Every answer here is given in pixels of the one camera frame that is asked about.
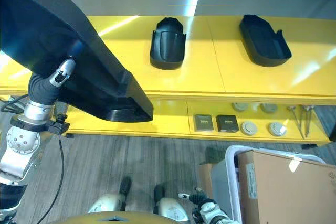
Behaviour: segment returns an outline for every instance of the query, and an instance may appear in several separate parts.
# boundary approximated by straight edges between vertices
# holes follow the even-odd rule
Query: black plastic part
[[[33,102],[44,105],[54,105],[59,96],[59,87],[51,85],[48,79],[32,73],[28,85],[29,98]]]
[[[317,147],[317,144],[301,144],[303,150],[308,150]]]
[[[159,214],[159,207],[155,206],[153,209],[153,214],[158,215]]]
[[[49,77],[70,56],[58,100],[116,122],[153,119],[153,105],[71,0],[0,0],[2,51]]]
[[[334,125],[334,128],[332,129],[330,133],[329,140],[336,142],[336,124]]]
[[[120,184],[119,193],[125,195],[125,197],[130,192],[132,186],[132,179],[129,176],[124,176]]]
[[[189,201],[194,203],[195,205],[198,205],[203,200],[207,199],[208,196],[204,191],[200,191],[196,194],[192,194],[189,196]]]
[[[49,131],[50,133],[61,135],[69,129],[70,123],[58,123],[53,120],[49,120],[46,126],[47,131]]]
[[[219,223],[222,223],[220,222],[221,220],[228,220],[228,218],[225,218],[224,216],[215,216],[211,221],[210,221],[210,224],[217,224],[218,222]]]
[[[292,54],[282,35],[275,33],[271,25],[256,15],[244,15],[240,23],[246,51],[255,64],[274,67],[285,63]]]
[[[184,60],[186,34],[176,18],[164,18],[153,31],[151,64],[160,69],[175,69]]]
[[[11,121],[11,125],[18,127],[20,129],[23,130],[27,130],[27,131],[33,131],[33,132],[42,132],[42,131],[47,131],[46,125],[42,124],[42,125],[34,125],[34,124],[28,124],[25,123],[21,120],[19,120],[17,117],[19,115],[13,115],[12,118],[10,119]]]
[[[165,197],[165,189],[162,185],[156,185],[154,188],[154,202],[158,203],[162,198]]]
[[[46,124],[42,124],[42,125],[29,124],[29,123],[25,123],[19,120],[17,118],[18,116],[19,115],[13,115],[12,118],[10,119],[11,120],[10,124],[20,129],[27,130],[27,131],[33,131],[33,132],[48,131],[56,135],[61,135],[64,132],[66,132],[70,127],[69,123],[66,123],[66,122],[60,123],[60,122],[53,121],[53,120],[48,120]]]
[[[1,209],[9,209],[16,207],[23,194],[26,191],[27,186],[10,186],[0,183],[0,206]]]
[[[75,135],[72,134],[72,133],[67,133],[67,134],[65,135],[65,137],[66,137],[67,139],[74,139],[74,138],[75,138]]]

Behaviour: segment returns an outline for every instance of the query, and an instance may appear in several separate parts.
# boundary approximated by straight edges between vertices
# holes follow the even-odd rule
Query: cable
[[[61,173],[61,180],[59,182],[59,186],[58,186],[58,189],[57,189],[57,193],[54,197],[54,200],[52,201],[50,207],[48,208],[48,210],[46,211],[46,213],[42,216],[42,218],[37,222],[37,224],[40,224],[43,219],[49,214],[50,210],[52,209],[52,207],[54,206],[56,200],[57,200],[57,197],[59,195],[59,192],[61,191],[61,187],[62,187],[62,184],[63,184],[63,178],[64,178],[64,153],[63,153],[63,148],[62,148],[62,142],[61,142],[61,138],[58,139],[58,143],[59,143],[59,150],[61,152],[61,159],[62,159],[62,173]]]
[[[21,95],[20,97],[14,99],[13,101],[6,102],[4,105],[1,106],[1,112],[10,112],[15,114],[23,113],[23,109],[19,108],[15,105],[15,103],[18,103],[19,100],[27,97],[28,94]]]

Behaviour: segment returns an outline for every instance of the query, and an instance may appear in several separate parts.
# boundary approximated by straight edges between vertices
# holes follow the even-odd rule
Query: yellow shelf
[[[265,17],[283,36],[292,58],[267,68],[248,57],[238,29],[241,17],[208,18],[227,93],[336,96],[336,21]]]
[[[68,133],[134,135],[156,137],[178,137],[208,140],[234,140],[250,142],[280,142],[280,143],[329,143],[321,123],[315,114],[312,115],[310,134],[302,139],[293,115],[285,105],[279,105],[274,114],[267,114],[259,108],[259,104],[250,104],[244,112],[236,112],[230,103],[222,102],[183,102],[169,100],[153,100],[154,120],[146,123],[116,123],[98,119],[76,108],[68,110],[67,122],[70,123]],[[214,131],[197,132],[194,126],[195,114],[210,114],[214,123]],[[258,133],[247,136],[241,131],[236,133],[218,132],[216,115],[234,114],[238,124],[252,121],[258,127]],[[271,122],[281,122],[286,125],[287,133],[282,137],[272,136],[268,130]]]
[[[181,68],[150,65],[152,31],[163,17],[89,17],[150,99],[336,105],[335,20],[265,17],[292,52],[285,64],[253,64],[239,33],[242,17],[178,17],[187,33]],[[24,94],[30,71],[1,54],[0,94]]]

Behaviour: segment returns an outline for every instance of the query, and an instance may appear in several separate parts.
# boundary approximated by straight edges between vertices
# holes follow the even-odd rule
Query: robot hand
[[[193,217],[196,224],[239,224],[231,220],[219,207],[216,201],[210,199],[205,191],[195,188],[196,193],[178,194],[181,199],[188,199],[190,202],[198,205],[193,211]]]

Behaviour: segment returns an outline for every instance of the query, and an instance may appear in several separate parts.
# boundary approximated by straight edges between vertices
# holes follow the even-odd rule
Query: product display
[[[274,67],[285,63],[292,54],[282,35],[275,33],[271,25],[256,15],[244,15],[240,23],[246,51],[255,64]]]
[[[276,104],[271,103],[262,103],[261,109],[266,113],[275,113],[278,110],[278,106]]]
[[[244,134],[249,136],[255,135],[258,132],[258,128],[253,122],[243,122],[240,128]]]
[[[196,131],[213,131],[211,115],[195,115]]]
[[[153,31],[151,64],[161,69],[178,68],[184,59],[186,34],[176,18],[164,18]]]
[[[232,103],[232,107],[233,107],[236,111],[241,112],[241,111],[245,111],[245,110],[247,110],[247,108],[248,108],[248,104],[247,104],[247,103],[233,102],[233,103]]]
[[[269,132],[273,136],[283,136],[287,132],[287,128],[282,123],[270,123],[268,126]]]
[[[239,130],[235,115],[218,115],[216,121],[219,132],[237,132]]]

